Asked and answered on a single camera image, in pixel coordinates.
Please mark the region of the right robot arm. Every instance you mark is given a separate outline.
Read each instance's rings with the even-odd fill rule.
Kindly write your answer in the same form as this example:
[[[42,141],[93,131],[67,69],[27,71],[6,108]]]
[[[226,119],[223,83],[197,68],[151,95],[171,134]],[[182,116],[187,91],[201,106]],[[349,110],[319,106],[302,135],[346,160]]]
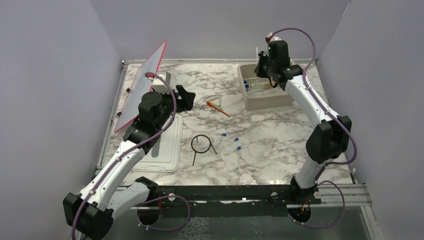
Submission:
[[[290,95],[307,116],[312,134],[305,144],[308,155],[300,171],[292,178],[289,199],[300,204],[316,187],[316,180],[325,167],[333,164],[347,150],[352,121],[332,110],[310,84],[306,72],[292,65],[288,44],[281,39],[268,40],[267,50],[261,51],[254,70],[257,77],[267,78]]]

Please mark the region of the black wire ring stand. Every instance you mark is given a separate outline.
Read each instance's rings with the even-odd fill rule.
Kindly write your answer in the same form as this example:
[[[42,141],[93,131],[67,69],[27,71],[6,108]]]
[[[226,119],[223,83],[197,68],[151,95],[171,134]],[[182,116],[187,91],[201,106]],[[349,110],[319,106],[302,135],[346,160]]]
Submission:
[[[191,162],[192,166],[194,166],[198,160],[204,158],[205,156],[208,157],[212,154],[218,154],[212,139],[205,134],[195,135],[190,142],[190,148],[193,151]]]

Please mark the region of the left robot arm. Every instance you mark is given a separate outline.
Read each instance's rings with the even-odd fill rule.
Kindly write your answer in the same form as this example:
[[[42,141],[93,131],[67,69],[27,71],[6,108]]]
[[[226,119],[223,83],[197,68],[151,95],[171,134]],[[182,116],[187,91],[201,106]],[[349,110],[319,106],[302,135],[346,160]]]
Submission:
[[[114,220],[137,204],[152,205],[157,191],[148,184],[135,182],[123,191],[118,187],[153,148],[162,133],[173,123],[177,113],[192,110],[196,94],[177,85],[168,93],[146,92],[138,104],[138,115],[126,130],[112,159],[78,194],[63,199],[65,220],[71,226],[71,239],[103,239]]]

